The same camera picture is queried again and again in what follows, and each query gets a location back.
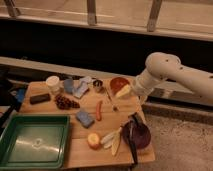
plastic tray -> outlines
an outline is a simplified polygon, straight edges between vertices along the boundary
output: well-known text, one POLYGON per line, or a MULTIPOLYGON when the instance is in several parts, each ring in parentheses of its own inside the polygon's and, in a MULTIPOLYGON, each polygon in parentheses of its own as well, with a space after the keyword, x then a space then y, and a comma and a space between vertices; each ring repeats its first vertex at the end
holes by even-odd
POLYGON ((0 138, 0 170, 60 168, 69 125, 68 115, 14 115, 0 138))

red object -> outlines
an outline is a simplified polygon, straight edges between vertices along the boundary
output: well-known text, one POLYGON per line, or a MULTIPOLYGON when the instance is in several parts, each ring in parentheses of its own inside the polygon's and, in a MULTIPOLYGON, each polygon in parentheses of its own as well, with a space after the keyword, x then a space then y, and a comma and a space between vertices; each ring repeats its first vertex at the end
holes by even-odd
POLYGON ((123 77, 116 77, 110 81, 110 88, 112 93, 116 95, 125 85, 130 84, 129 81, 123 77))
MULTIPOLYGON (((129 144, 128 137, 130 137, 129 125, 130 122, 127 122, 122 129, 122 136, 127 144, 129 144)), ((137 149, 143 149, 147 147, 151 141, 151 133, 149 128, 143 123, 140 123, 139 125, 134 123, 132 140, 135 143, 137 149)))
POLYGON ((98 101, 97 105, 96 105, 96 120, 97 121, 101 121, 101 106, 102 106, 103 101, 100 100, 98 101))

paper cup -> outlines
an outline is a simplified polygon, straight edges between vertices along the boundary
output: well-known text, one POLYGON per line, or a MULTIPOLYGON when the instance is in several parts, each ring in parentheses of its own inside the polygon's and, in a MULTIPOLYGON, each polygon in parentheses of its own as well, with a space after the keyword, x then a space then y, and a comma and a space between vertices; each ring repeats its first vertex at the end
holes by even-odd
POLYGON ((60 92, 60 79, 57 76, 50 76, 46 79, 46 85, 50 89, 52 94, 60 92))

apple slice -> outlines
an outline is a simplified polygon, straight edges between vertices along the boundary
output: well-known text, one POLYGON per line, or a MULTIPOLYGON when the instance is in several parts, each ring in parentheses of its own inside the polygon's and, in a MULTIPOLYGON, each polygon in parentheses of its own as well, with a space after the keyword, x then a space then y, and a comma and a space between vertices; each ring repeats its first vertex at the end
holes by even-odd
POLYGON ((100 144, 101 140, 97 133, 90 133, 87 136, 87 142, 88 142, 89 147, 94 150, 97 150, 101 146, 101 144, 100 144))

white robotic arm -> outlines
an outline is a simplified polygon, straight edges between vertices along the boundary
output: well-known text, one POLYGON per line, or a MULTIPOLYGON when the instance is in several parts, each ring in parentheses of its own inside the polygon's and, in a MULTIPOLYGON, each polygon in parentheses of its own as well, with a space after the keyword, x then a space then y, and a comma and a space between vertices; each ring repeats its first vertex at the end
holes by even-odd
POLYGON ((156 85, 171 79, 213 102, 212 73, 181 65, 177 56, 160 52, 150 54, 145 64, 146 69, 132 83, 137 95, 148 96, 156 85))

